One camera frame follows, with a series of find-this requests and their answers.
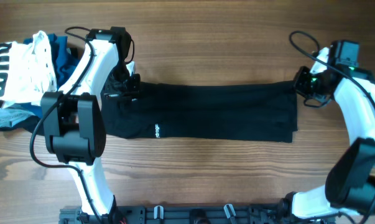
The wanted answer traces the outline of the black t-shirt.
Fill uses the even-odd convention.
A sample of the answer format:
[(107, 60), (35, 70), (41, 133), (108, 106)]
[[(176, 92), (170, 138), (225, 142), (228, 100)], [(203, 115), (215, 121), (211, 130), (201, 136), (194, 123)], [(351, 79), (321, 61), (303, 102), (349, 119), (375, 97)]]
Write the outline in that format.
[(187, 86), (145, 83), (131, 96), (106, 83), (102, 116), (109, 135), (291, 143), (297, 125), (292, 82)]

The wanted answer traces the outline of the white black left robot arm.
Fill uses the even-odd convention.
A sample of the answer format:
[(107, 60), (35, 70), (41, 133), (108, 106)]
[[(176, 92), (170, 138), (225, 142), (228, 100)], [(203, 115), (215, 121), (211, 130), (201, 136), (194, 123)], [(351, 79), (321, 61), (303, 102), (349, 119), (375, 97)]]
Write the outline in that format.
[(135, 44), (130, 37), (89, 37), (74, 74), (58, 92), (46, 92), (41, 100), (45, 144), (58, 164), (40, 163), (68, 170), (80, 194), (80, 223), (121, 223), (122, 213), (106, 182), (101, 156), (106, 129), (101, 100), (130, 102), (140, 93), (140, 76), (134, 72)]

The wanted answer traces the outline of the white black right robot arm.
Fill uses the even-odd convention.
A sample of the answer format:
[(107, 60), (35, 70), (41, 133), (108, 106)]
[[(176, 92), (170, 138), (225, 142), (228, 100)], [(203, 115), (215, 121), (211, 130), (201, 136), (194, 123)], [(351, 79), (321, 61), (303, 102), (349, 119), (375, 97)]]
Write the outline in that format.
[(332, 95), (345, 119), (350, 147), (331, 169), (325, 185), (291, 192), (277, 206), (277, 217), (298, 223), (337, 215), (375, 215), (375, 80), (369, 70), (342, 66), (315, 72), (300, 67), (294, 81), (297, 93), (309, 99)]

